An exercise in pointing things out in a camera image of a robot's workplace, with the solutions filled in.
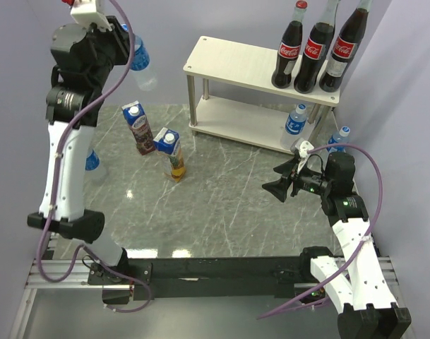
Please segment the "cola glass bottle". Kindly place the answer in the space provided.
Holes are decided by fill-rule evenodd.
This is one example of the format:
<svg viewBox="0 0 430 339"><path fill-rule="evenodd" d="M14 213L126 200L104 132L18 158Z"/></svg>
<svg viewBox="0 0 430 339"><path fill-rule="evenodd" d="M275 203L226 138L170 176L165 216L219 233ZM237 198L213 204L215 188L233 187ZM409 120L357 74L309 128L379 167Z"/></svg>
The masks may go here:
<svg viewBox="0 0 430 339"><path fill-rule="evenodd" d="M321 67L326 60L335 33L335 19L339 0L329 0L313 26L306 42L294 89L302 94L313 91Z"/></svg>
<svg viewBox="0 0 430 339"><path fill-rule="evenodd" d="M346 70L364 38L372 3L372 0L360 1L342 26L319 82L323 91L333 93L340 88Z"/></svg>
<svg viewBox="0 0 430 339"><path fill-rule="evenodd" d="M276 88L288 88L292 82L292 71L299 58L303 36L303 19L306 1L297 1L292 19L283 33L277 50L277 60L271 82Z"/></svg>

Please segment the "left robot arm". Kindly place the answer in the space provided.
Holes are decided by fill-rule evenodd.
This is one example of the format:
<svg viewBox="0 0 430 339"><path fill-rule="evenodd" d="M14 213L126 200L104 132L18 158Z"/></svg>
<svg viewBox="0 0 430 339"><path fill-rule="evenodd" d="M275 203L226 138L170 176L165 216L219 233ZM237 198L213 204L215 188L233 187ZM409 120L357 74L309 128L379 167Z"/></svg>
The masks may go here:
<svg viewBox="0 0 430 339"><path fill-rule="evenodd" d="M51 53L51 90L46 97L49 165L39 210L29 214L29 227L77 239L104 262L111 282L125 282L130 274L126 250L104 230L104 214L83 202L83 179L90 142L104 102L102 90L115 66L129 58L129 34L115 16L108 30L71 23L56 29Z"/></svg>

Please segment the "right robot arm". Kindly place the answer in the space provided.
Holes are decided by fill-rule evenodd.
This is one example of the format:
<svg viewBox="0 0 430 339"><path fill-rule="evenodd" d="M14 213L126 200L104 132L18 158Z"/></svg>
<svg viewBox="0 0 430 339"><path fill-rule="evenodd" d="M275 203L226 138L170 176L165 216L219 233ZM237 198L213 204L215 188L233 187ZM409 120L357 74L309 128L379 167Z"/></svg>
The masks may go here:
<svg viewBox="0 0 430 339"><path fill-rule="evenodd" d="M299 275L322 284L338 311L341 338L402 338L412 318L400 307L381 270L371 221L363 199L353 190L354 158L341 152L328 156L322 172L309 169L298 154L275 167L280 178L262 187L279 201L299 191L321 198L323 212L341 246L345 264L330 254L310 254Z"/></svg>

